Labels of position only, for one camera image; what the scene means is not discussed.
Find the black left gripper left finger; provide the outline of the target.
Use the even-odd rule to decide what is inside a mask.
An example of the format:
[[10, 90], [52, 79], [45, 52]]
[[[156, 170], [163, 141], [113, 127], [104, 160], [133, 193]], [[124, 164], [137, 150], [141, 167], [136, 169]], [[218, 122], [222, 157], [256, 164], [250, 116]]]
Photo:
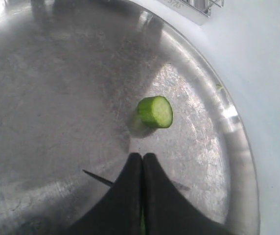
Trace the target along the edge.
[[131, 153], [108, 192], [65, 235], [140, 235], [142, 158]]

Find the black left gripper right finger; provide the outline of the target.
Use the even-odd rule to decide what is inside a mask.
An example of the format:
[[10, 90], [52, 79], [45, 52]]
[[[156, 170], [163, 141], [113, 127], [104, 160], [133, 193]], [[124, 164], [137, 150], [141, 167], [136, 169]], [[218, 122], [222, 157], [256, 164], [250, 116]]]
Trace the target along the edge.
[[147, 235], [229, 235], [196, 209], [175, 188], [157, 156], [147, 153], [142, 160], [142, 207]]

